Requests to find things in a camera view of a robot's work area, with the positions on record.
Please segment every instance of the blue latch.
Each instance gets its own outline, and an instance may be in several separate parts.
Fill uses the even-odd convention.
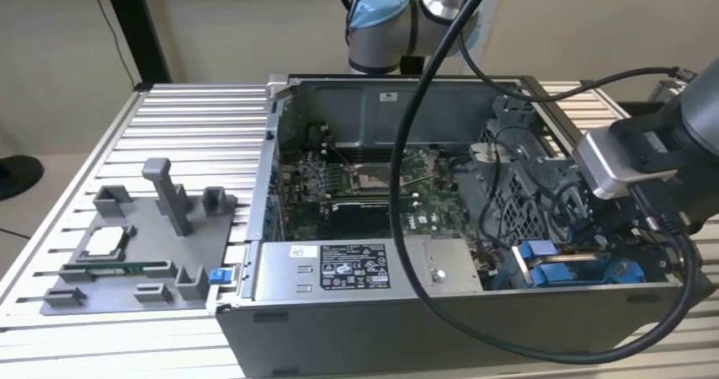
[[[211,285],[227,285],[232,283],[232,270],[225,268],[215,268],[209,272]]]

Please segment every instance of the black frame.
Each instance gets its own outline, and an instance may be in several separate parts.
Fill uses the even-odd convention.
[[[145,0],[111,0],[143,83],[171,83]]]

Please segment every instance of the beige wall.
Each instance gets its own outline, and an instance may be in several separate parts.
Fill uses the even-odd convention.
[[[176,82],[347,71],[339,0],[147,2]],[[87,152],[131,91],[95,0],[0,0],[0,30],[0,155]]]
[[[500,0],[481,63],[544,80],[601,77],[632,67],[699,71],[719,56],[719,0]],[[643,77],[607,86],[646,99]]]
[[[0,0],[0,155],[87,152],[129,91],[95,0]]]
[[[543,79],[655,64],[699,68],[716,53],[716,2],[501,0],[481,62],[491,72]],[[347,70],[337,0],[148,5],[177,82],[261,83],[271,72]],[[456,57],[443,68],[463,70]],[[643,98],[650,86],[615,91]],[[95,0],[0,0],[0,154],[87,152],[129,91]]]

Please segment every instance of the white sticker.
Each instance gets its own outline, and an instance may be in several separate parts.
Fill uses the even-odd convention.
[[[289,258],[292,259],[315,259],[316,246],[289,246]]]
[[[397,93],[380,93],[380,102],[396,101]]]

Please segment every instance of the motherboard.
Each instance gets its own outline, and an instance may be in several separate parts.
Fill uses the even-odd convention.
[[[287,240],[391,236],[388,155],[389,150],[357,152],[328,142],[320,152],[285,156],[281,182]],[[408,236],[464,238],[473,243],[451,160],[437,147],[405,151],[400,177],[403,232]]]

